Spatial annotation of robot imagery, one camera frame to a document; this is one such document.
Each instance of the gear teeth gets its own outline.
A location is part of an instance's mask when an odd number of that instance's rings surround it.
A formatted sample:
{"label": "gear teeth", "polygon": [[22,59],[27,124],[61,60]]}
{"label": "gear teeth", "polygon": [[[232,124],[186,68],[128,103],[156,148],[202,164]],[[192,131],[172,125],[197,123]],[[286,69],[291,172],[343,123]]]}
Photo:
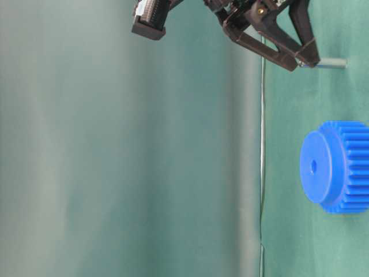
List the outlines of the gear teeth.
{"label": "gear teeth", "polygon": [[364,212],[369,207],[369,128],[358,121],[327,121],[319,129],[333,129],[340,137],[348,174],[341,201],[323,208],[330,214]]}

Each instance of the gear center hole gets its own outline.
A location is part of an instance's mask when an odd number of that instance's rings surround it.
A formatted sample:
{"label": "gear center hole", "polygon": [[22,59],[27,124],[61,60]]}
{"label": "gear center hole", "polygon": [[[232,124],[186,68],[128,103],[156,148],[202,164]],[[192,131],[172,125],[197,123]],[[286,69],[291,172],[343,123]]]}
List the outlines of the gear center hole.
{"label": "gear center hole", "polygon": [[315,160],[311,162],[310,171],[312,175],[314,175],[317,172],[317,162]]}

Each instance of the plastic gear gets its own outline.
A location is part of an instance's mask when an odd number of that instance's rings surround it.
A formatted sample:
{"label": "plastic gear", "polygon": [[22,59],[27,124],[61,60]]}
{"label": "plastic gear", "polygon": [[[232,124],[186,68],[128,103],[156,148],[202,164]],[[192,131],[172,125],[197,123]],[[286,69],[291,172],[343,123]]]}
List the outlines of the plastic gear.
{"label": "plastic gear", "polygon": [[331,214],[369,207],[369,128],[359,121],[327,121],[307,135],[300,153],[306,196]]}

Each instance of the metal rod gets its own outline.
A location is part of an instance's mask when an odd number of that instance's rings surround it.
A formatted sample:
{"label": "metal rod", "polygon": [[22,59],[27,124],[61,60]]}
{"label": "metal rod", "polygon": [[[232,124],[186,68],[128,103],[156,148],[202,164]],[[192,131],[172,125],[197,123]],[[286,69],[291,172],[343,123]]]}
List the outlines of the metal rod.
{"label": "metal rod", "polygon": [[[301,68],[310,68],[302,61],[298,62]],[[315,68],[326,68],[326,69],[346,69],[348,65],[347,59],[341,58],[322,58],[321,62],[316,65]]]}

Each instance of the green surface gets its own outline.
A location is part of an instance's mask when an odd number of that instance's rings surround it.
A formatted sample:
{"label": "green surface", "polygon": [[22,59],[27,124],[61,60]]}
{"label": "green surface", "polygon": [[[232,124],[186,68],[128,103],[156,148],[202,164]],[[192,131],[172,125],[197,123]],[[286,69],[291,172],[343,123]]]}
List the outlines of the green surface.
{"label": "green surface", "polygon": [[259,274],[260,58],[133,5],[0,0],[1,277]]}
{"label": "green surface", "polygon": [[[266,277],[368,275],[369,212],[328,215],[308,201],[299,179],[300,146],[309,131],[328,119],[369,119],[368,11],[367,1],[311,1],[320,55],[348,58],[347,70],[289,73],[267,62]],[[287,17],[280,24],[287,27]]]}

